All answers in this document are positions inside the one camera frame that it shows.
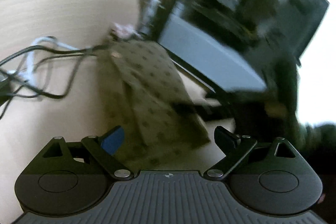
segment polka dot cloth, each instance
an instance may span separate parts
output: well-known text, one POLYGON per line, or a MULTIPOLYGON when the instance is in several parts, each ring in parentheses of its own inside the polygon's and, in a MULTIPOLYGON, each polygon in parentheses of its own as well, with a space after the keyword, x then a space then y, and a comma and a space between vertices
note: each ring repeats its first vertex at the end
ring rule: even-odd
POLYGON ((115 157, 136 172, 208 143, 196 115, 181 117, 170 106, 191 100, 166 51, 155 42, 110 43, 97 54, 97 76, 109 127, 125 130, 115 157))

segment ribbed gray surface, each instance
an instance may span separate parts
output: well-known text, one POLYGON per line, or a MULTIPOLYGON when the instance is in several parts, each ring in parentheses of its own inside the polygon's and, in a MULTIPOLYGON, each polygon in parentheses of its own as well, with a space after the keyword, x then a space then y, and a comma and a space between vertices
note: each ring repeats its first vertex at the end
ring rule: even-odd
POLYGON ((196 171, 141 171, 129 182, 117 182, 96 207, 70 217, 46 218, 27 213, 18 224, 318 224, 307 212, 290 218, 254 213, 232 198, 221 182, 196 171))

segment beige tabletop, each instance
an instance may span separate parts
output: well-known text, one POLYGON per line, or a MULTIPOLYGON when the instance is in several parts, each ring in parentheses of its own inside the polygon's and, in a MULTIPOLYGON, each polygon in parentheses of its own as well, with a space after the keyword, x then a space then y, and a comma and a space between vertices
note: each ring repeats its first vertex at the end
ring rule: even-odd
MULTIPOLYGON (((98 44, 113 22, 135 24, 136 21, 137 0, 0 0, 0 59, 46 35, 53 35, 74 47, 98 44)), ((5 68, 15 69, 17 62, 5 68)), ((50 92, 63 92, 73 64, 73 60, 55 63, 50 92)), ((191 97, 201 98, 204 91, 186 77, 183 79, 191 97)), ((13 100, 0 121, 1 224, 11 223, 22 213, 14 184, 40 149, 54 136, 79 141, 88 135, 104 134, 108 128, 102 112, 94 58, 80 66, 73 88, 65 99, 13 100)), ((232 128, 231 122, 224 125, 232 128)), ((208 125, 211 134, 215 126, 208 125)), ((205 170, 222 157, 223 153, 212 143, 174 166, 162 168, 205 170)))

